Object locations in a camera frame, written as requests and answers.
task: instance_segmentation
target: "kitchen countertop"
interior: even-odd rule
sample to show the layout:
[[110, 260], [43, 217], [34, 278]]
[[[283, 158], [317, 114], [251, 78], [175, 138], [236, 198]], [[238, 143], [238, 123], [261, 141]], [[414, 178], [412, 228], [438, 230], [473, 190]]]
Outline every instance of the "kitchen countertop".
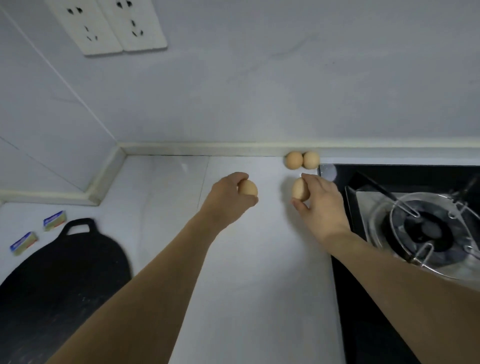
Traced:
[[[198, 210], [214, 182], [250, 174], [260, 201], [208, 252], [171, 363], [344, 363], [330, 256], [288, 204], [293, 180], [277, 157], [128, 157], [98, 207], [7, 203], [0, 208], [0, 281], [53, 241], [42, 231], [60, 210], [92, 217], [138, 273]], [[28, 231], [39, 241], [15, 257]]]

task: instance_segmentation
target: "electrical socket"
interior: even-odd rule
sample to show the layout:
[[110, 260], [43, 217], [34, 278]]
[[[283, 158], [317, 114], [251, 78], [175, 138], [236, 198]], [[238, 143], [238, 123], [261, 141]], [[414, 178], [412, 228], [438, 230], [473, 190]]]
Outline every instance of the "electrical socket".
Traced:
[[166, 48], [151, 0], [97, 0], [124, 50]]
[[123, 51], [95, 0], [45, 0], [45, 2], [83, 54]]

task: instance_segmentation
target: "egg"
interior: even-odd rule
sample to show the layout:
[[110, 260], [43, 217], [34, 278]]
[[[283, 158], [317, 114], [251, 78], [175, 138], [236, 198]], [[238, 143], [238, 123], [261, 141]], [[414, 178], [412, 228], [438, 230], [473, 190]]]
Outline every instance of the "egg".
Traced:
[[308, 185], [303, 178], [297, 178], [292, 186], [292, 197], [300, 201], [307, 201], [310, 198]]
[[317, 152], [307, 152], [303, 155], [303, 166], [308, 170], [315, 170], [320, 164], [320, 156]]
[[285, 157], [285, 165], [289, 170], [296, 170], [301, 167], [303, 156], [300, 152], [290, 152]]
[[241, 180], [238, 184], [239, 194], [252, 194], [254, 196], [258, 195], [258, 189], [255, 184], [250, 180]]

